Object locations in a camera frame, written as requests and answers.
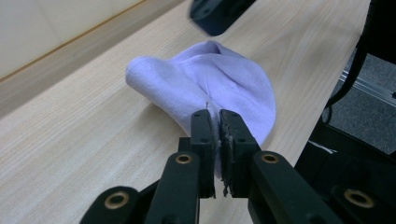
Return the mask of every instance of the cloth fold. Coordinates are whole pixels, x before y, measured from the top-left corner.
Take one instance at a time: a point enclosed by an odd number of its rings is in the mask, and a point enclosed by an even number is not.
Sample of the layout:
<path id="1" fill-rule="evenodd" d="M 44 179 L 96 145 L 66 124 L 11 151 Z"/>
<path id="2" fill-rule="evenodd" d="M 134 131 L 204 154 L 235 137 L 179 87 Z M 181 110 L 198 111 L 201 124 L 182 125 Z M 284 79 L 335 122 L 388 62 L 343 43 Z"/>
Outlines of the cloth fold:
<path id="1" fill-rule="evenodd" d="M 205 108 L 215 132 L 221 109 L 240 114 L 260 145 L 276 120 L 275 97 L 262 68 L 215 41 L 193 45 L 169 60 L 138 57 L 127 66 L 126 82 L 168 113 L 187 135 L 191 114 Z"/>

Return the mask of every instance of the table surface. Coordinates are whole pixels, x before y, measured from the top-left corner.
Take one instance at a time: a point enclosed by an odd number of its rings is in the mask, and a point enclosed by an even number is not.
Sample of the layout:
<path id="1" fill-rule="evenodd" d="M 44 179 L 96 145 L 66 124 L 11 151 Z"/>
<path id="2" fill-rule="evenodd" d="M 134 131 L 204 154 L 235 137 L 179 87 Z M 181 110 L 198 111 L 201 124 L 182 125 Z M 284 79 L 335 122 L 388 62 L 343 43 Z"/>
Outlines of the table surface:
<path id="1" fill-rule="evenodd" d="M 42 81 L 45 89 L 1 114 L 0 223 L 78 223 L 104 190 L 141 190 L 160 178 L 186 134 L 125 84 L 126 64 L 139 55 L 170 58 L 208 39 L 265 70 L 277 111 L 262 149 L 298 160 L 361 35 L 369 1 L 259 0 L 217 37 L 188 20 L 190 4 L 173 7 L 56 82 Z M 32 88 L 12 84 L 18 76 L 0 83 L 0 107 Z M 251 223 L 247 201 L 220 197 L 222 183 L 216 186 L 216 200 L 201 200 L 200 222 Z"/>

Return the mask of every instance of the towel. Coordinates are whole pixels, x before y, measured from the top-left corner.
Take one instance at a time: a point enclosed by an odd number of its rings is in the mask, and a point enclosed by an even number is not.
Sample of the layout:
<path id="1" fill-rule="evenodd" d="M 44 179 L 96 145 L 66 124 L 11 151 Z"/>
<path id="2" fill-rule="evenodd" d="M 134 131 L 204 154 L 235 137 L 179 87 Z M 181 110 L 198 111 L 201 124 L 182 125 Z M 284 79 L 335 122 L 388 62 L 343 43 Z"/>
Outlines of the towel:
<path id="1" fill-rule="evenodd" d="M 240 114 L 259 145 L 276 120 L 275 97 L 262 68 L 215 41 L 195 44 L 169 60 L 135 58 L 127 66 L 125 79 L 169 114 L 187 135 L 191 133 L 191 115 L 201 109 L 209 110 L 215 133 L 221 109 Z M 216 155 L 219 174 L 219 151 Z"/>

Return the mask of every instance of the wood grain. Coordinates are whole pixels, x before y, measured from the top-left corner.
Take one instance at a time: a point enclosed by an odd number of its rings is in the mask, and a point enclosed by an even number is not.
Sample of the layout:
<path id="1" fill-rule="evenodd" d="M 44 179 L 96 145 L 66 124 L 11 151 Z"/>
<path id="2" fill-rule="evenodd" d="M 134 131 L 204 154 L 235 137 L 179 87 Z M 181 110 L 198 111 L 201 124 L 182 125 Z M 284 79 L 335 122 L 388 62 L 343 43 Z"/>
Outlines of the wood grain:
<path id="1" fill-rule="evenodd" d="M 187 19 L 190 3 L 62 78 L 40 83 L 39 75 L 32 74 L 21 82 L 0 83 L 0 107 L 18 101 L 0 119 L 0 222 L 78 223 L 105 189 L 141 190 L 157 180 L 166 158 L 177 151 L 178 138 L 186 134 L 125 84 L 126 64 L 140 55 L 169 58 L 208 39 L 266 71 L 277 117 L 262 149 L 297 161 L 359 39 L 369 1 L 257 1 L 214 38 Z M 69 50 L 78 54 L 83 49 Z M 50 67 L 44 63 L 34 71 Z M 201 223 L 251 223 L 246 200 L 220 197 L 219 181 L 217 191 L 216 200 L 201 200 Z"/>

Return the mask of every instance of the gray carpet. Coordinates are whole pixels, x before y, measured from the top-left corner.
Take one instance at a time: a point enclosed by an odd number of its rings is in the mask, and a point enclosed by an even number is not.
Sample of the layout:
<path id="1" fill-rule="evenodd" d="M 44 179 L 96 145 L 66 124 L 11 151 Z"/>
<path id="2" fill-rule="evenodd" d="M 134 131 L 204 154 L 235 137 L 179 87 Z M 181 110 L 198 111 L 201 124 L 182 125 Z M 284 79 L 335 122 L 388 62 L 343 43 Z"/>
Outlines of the gray carpet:
<path id="1" fill-rule="evenodd" d="M 351 60 L 345 70 L 349 70 L 350 63 Z M 360 77 L 396 91 L 395 64 L 369 55 L 361 69 Z M 343 82 L 339 81 L 334 92 L 342 84 Z M 355 88 L 352 88 L 342 100 L 332 107 L 330 125 L 387 154 L 396 150 L 396 107 L 383 103 Z"/>

